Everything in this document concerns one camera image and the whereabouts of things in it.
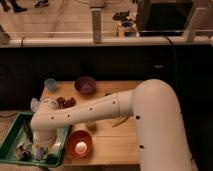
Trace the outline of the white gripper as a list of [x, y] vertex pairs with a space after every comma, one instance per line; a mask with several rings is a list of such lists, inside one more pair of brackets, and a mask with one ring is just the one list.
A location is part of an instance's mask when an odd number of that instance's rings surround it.
[[33, 141], [38, 147], [50, 148], [56, 141], [56, 131], [35, 130], [33, 132]]

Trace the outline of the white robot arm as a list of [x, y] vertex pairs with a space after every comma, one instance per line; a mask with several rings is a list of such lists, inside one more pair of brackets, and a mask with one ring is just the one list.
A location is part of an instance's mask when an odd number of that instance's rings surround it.
[[58, 128], [118, 116], [135, 119], [140, 171], [199, 171], [177, 95], [159, 79], [65, 109], [52, 99], [44, 99], [31, 120], [33, 140], [46, 147], [55, 141]]

